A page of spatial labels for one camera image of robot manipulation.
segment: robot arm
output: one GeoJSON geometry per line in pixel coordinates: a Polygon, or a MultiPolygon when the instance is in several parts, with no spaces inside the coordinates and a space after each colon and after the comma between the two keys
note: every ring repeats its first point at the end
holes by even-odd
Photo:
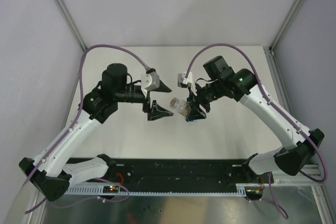
{"type": "MultiPolygon", "coordinates": [[[[185,77],[185,73],[179,74],[178,86],[189,89],[187,102],[191,107],[186,120],[194,121],[205,119],[205,111],[210,112],[210,103],[221,97],[229,97],[240,102],[254,112],[279,138],[282,147],[264,154],[254,154],[246,162],[246,166],[255,175],[266,172],[282,170],[289,175],[296,175],[302,167],[314,155],[314,149],[310,143],[297,131],[279,112],[267,102],[257,85],[255,75],[242,69],[234,73],[222,56],[217,56],[203,65],[211,79],[211,83],[201,87],[194,82],[192,75],[185,77]]],[[[300,126],[300,131],[306,133],[318,147],[323,138],[319,130],[311,131],[284,108],[282,108],[264,88],[268,98],[276,104],[280,110],[300,126]]]]}
{"type": "Polygon", "coordinates": [[[30,181],[43,193],[49,201],[61,197],[68,187],[93,178],[100,178],[107,173],[115,173],[115,162],[101,154],[97,157],[77,163],[66,164],[79,145],[106,119],[118,109],[119,102],[142,103],[143,112],[148,121],[154,121],[173,113],[160,107],[154,100],[150,106],[150,91],[171,92],[154,69],[150,69],[141,77],[141,85],[137,82],[127,83],[127,67],[122,64],[111,64],[102,74],[102,80],[84,97],[83,111],[76,124],[67,125],[50,145],[34,159],[23,158],[19,167],[28,176],[36,167],[37,170],[30,181]],[[65,132],[66,137],[55,147],[65,132]]]}

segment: black cable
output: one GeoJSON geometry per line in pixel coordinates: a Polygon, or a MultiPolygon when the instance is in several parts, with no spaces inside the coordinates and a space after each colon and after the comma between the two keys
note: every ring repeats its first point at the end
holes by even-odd
{"type": "Polygon", "coordinates": [[[212,80],[205,80],[204,78],[198,78],[196,81],[195,81],[195,83],[197,83],[199,80],[202,80],[202,81],[206,81],[206,82],[211,82],[212,80]]]}
{"type": "Polygon", "coordinates": [[[138,82],[141,82],[141,80],[136,80],[136,81],[132,82],[132,85],[134,85],[134,84],[136,84],[138,82]]]}
{"type": "Polygon", "coordinates": [[[132,78],[132,76],[129,73],[127,73],[127,76],[129,76],[131,78],[131,82],[128,83],[128,84],[131,84],[133,82],[133,78],[132,78]]]}

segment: white table surface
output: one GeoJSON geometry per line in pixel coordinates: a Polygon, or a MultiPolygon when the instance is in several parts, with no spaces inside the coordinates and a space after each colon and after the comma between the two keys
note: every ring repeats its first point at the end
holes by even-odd
{"type": "MultiPolygon", "coordinates": [[[[128,47],[147,65],[155,68],[160,79],[173,91],[151,92],[151,99],[166,109],[173,97],[187,98],[188,90],[177,87],[177,74],[187,70],[189,62],[203,47],[128,47]]],[[[275,87],[261,46],[240,47],[254,63],[262,83],[277,99],[275,87]]],[[[237,72],[250,69],[238,52],[216,47],[195,61],[194,77],[208,79],[203,64],[222,55],[237,72]]],[[[113,49],[98,48],[88,53],[83,68],[84,93],[90,92],[111,63],[123,63],[133,80],[140,79],[144,68],[130,55],[113,49]]],[[[79,104],[77,87],[68,120],[79,104]]],[[[251,111],[233,99],[220,98],[211,103],[207,119],[187,123],[175,113],[169,118],[148,122],[141,104],[119,103],[119,109],[93,132],[74,152],[73,157],[95,157],[105,153],[118,158],[248,158],[280,147],[273,132],[251,111]]]]}

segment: gray wall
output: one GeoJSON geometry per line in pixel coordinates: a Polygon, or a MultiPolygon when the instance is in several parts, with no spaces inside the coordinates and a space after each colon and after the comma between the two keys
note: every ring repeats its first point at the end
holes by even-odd
{"type": "MultiPolygon", "coordinates": [[[[15,196],[22,194],[25,176],[19,161],[41,152],[61,129],[81,53],[53,0],[0,0],[0,4],[3,223],[15,196]]],[[[26,194],[21,201],[28,198],[26,194]]]]}
{"type": "Polygon", "coordinates": [[[279,68],[297,118],[325,133],[327,188],[336,207],[336,0],[306,0],[276,48],[279,68]]]}
{"type": "Polygon", "coordinates": [[[293,0],[64,1],[89,45],[268,46],[293,0]]]}

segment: metal floor panel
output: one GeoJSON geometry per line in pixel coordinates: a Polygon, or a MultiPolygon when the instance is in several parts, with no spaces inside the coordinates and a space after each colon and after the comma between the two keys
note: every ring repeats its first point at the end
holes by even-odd
{"type": "MultiPolygon", "coordinates": [[[[68,209],[46,205],[45,224],[241,224],[322,223],[311,187],[274,187],[279,203],[289,214],[284,220],[274,205],[249,203],[241,197],[137,196],[120,203],[83,202],[68,209]]],[[[72,204],[87,196],[63,196],[58,205],[72,204]]],[[[266,188],[264,198],[271,198],[266,188]]]]}

